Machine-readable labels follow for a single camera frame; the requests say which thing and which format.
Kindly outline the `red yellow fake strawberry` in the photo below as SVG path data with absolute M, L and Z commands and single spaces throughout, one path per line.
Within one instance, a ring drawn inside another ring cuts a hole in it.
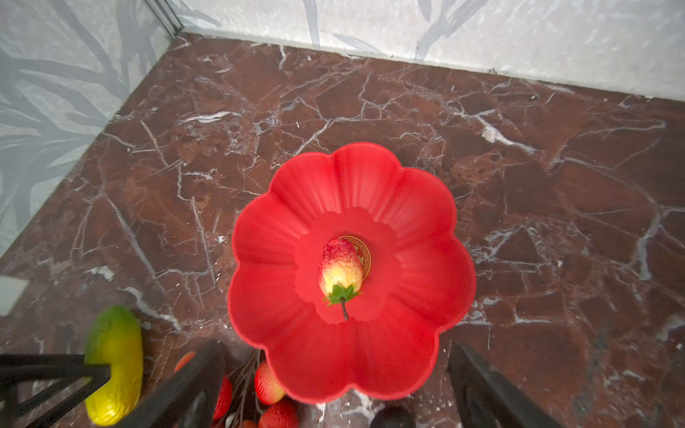
M 353 244 L 342 238 L 329 241 L 319 266 L 319 288 L 328 306 L 341 307 L 345 321 L 350 319 L 346 304 L 360 295 L 363 280 L 363 264 Z

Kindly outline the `dark fake avocado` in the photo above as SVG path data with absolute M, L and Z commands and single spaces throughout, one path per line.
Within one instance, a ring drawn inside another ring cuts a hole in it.
M 406 408 L 387 407 L 380 410 L 370 423 L 370 428 L 415 428 L 415 417 Z

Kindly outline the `red fake lychee bunch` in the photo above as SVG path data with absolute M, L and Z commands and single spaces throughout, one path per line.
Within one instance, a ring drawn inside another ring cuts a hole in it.
M 213 427 L 298 427 L 298 411 L 260 351 L 228 369 L 216 400 Z

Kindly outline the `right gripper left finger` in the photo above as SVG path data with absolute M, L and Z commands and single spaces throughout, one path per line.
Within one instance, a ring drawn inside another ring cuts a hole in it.
M 194 358 L 116 426 L 213 426 L 227 355 L 224 343 L 205 342 Z

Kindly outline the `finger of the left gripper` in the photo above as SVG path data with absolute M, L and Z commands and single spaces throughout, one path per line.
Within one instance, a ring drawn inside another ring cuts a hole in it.
M 53 405 L 29 423 L 50 427 L 111 379 L 112 366 L 87 364 L 82 354 L 3 354 L 1 356 L 1 426 L 12 427 L 21 418 L 46 404 L 59 393 L 81 383 L 69 397 Z M 46 381 L 49 385 L 28 399 L 20 399 L 24 383 Z

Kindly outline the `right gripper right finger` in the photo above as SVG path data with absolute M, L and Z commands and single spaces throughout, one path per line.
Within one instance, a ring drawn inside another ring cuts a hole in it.
M 451 346 L 448 373 L 464 427 L 561 427 L 467 345 Z

